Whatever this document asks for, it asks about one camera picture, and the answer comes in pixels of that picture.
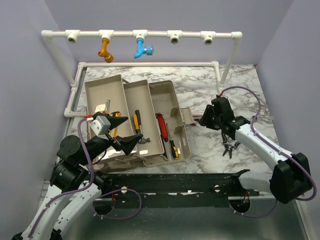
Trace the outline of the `claw hammer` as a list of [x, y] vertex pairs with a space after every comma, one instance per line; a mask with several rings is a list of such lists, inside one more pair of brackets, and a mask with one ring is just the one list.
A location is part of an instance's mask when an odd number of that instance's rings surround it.
[[[138, 119], [138, 124], [139, 124], [139, 128], [140, 131], [135, 131], [137, 134], [142, 134], [143, 135], [143, 129], [142, 129], [142, 122], [141, 122], [141, 115], [140, 115], [140, 111], [138, 109], [135, 110], [135, 114], [137, 115], [137, 119]], [[145, 143], [149, 143], [151, 140], [150, 138], [144, 138], [144, 136], [138, 141], [139, 144], [145, 144]]]

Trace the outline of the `black long screwdriver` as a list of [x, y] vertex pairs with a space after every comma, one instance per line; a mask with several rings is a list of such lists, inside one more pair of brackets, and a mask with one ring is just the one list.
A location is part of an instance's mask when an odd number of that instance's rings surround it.
[[163, 138], [162, 135], [161, 135], [161, 131], [160, 131], [160, 138], [161, 138], [161, 142], [162, 142], [163, 149], [164, 149], [163, 156], [167, 159], [167, 158], [168, 158], [168, 155], [167, 155], [166, 145], [165, 145], [164, 138]]

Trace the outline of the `blue handled screwdriver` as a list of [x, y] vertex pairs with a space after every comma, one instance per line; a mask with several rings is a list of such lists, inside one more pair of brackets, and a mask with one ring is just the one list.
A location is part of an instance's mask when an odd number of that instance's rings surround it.
[[109, 114], [109, 111], [110, 111], [110, 104], [111, 104], [111, 100], [110, 99], [108, 99], [107, 101], [106, 101], [106, 103], [105, 103], [105, 107], [104, 107], [104, 109], [103, 109], [103, 111], [102, 111], [102, 114]]

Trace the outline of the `yellow black screwdriver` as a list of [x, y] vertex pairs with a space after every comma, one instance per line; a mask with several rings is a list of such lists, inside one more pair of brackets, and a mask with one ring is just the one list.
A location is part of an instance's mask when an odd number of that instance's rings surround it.
[[180, 155], [179, 155], [178, 149], [177, 149], [177, 147], [176, 147], [176, 145], [175, 145], [175, 143], [174, 143], [174, 140], [173, 140], [172, 137], [171, 137], [168, 124], [166, 124], [166, 130], [167, 130], [167, 134], [168, 134], [168, 138], [169, 138], [169, 143], [170, 143], [170, 149], [171, 149], [172, 157], [173, 157], [175, 160], [178, 160]]

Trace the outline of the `red utility knife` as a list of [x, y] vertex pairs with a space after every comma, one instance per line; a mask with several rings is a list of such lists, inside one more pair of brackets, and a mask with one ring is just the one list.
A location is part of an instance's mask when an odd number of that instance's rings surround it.
[[156, 116], [156, 119], [158, 121], [160, 133], [161, 133], [164, 141], [167, 142], [169, 140], [169, 135], [168, 135], [168, 132], [167, 132], [167, 128], [166, 128], [166, 123], [165, 123], [164, 117], [160, 112], [156, 113], [155, 116]]

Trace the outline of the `brown translucent tool box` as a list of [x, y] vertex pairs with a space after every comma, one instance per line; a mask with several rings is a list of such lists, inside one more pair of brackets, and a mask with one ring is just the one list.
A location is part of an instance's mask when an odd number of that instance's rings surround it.
[[191, 110], [181, 108], [170, 80], [128, 82], [120, 74], [84, 84], [87, 113], [110, 113], [128, 120], [110, 131], [121, 137], [142, 134], [129, 155], [113, 147], [94, 159], [95, 170], [113, 172], [179, 163], [191, 157], [186, 125]]

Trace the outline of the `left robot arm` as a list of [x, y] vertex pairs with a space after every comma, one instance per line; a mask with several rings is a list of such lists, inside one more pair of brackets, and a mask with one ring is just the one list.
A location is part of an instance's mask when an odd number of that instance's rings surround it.
[[129, 155], [142, 139], [141, 133], [113, 137], [110, 131], [127, 121], [127, 116], [97, 112], [86, 115], [77, 125], [78, 135], [66, 136], [60, 143], [49, 187], [29, 226], [14, 240], [62, 240], [72, 222], [95, 199], [107, 197], [109, 179], [95, 171], [93, 160], [112, 147]]

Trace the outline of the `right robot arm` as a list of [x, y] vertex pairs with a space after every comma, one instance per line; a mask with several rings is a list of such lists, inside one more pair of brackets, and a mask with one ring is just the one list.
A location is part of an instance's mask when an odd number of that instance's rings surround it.
[[243, 116], [235, 116], [230, 102], [217, 97], [204, 110], [199, 124], [221, 131], [232, 140], [249, 148], [270, 168], [270, 173], [245, 170], [230, 183], [230, 191], [241, 196], [247, 190], [271, 193], [287, 204], [312, 189], [308, 158], [301, 152], [293, 154], [260, 134]]

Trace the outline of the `yellow short screwdriver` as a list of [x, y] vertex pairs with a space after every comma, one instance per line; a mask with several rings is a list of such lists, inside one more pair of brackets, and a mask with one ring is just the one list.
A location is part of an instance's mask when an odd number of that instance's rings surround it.
[[134, 129], [136, 132], [140, 131], [139, 121], [136, 114], [133, 115], [133, 123], [134, 123]]

